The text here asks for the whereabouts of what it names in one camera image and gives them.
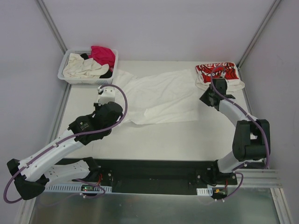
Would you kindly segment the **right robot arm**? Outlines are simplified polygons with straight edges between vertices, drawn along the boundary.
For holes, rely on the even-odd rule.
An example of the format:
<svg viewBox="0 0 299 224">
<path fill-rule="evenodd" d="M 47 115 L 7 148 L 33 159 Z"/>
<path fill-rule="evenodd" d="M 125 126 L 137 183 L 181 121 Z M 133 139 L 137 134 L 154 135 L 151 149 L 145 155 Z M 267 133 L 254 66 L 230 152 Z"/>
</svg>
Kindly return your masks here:
<svg viewBox="0 0 299 224">
<path fill-rule="evenodd" d="M 250 162 L 266 159 L 265 166 L 268 166 L 271 153 L 270 124 L 265 119 L 253 117 L 238 105 L 234 96 L 227 94 L 224 78 L 213 79 L 200 100 L 225 115 L 235 127 L 232 151 L 217 160 L 217 169 L 210 172 L 213 183 L 223 183 L 227 173 Z"/>
</svg>

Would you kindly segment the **plain white t-shirt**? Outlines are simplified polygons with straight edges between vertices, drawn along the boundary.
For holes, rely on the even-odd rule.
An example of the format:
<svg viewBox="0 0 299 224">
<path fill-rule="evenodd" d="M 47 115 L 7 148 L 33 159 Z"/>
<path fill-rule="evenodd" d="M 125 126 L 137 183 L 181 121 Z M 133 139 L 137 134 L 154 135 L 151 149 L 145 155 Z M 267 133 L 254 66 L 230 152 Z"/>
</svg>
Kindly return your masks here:
<svg viewBox="0 0 299 224">
<path fill-rule="evenodd" d="M 123 123 L 148 125 L 199 119 L 199 89 L 190 69 L 147 77 L 119 70 L 113 84 L 127 97 Z"/>
</svg>

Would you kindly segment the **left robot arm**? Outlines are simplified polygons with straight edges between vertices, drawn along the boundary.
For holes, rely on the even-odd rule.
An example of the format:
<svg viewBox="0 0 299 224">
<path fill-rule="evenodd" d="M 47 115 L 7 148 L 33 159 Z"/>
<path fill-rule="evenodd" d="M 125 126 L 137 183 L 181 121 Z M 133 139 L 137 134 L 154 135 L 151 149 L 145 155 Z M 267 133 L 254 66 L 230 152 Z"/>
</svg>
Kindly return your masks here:
<svg viewBox="0 0 299 224">
<path fill-rule="evenodd" d="M 3 193 L 5 202 L 10 203 L 7 191 L 11 183 L 15 185 L 22 200 L 30 200 L 57 183 L 76 179 L 93 182 L 98 178 L 99 166 L 92 157 L 73 164 L 57 165 L 71 152 L 108 136 L 128 111 L 126 106 L 121 107 L 115 102 L 94 107 L 93 113 L 77 117 L 61 136 L 34 155 L 23 160 L 11 159 L 7 163 L 12 178 Z"/>
</svg>

